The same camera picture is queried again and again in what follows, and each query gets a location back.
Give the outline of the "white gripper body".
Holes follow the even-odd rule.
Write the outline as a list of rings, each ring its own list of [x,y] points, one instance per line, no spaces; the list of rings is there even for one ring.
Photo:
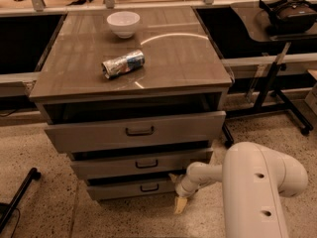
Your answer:
[[[199,184],[191,181],[187,175],[182,175],[176,179],[175,191],[180,197],[190,197],[198,190]]]

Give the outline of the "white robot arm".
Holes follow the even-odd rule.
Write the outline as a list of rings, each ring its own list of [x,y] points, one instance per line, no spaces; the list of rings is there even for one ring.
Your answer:
[[[222,185],[226,238],[289,238],[280,200],[302,193],[308,174],[295,158],[268,147],[241,142],[213,166],[194,162],[175,184],[176,214],[200,188]]]

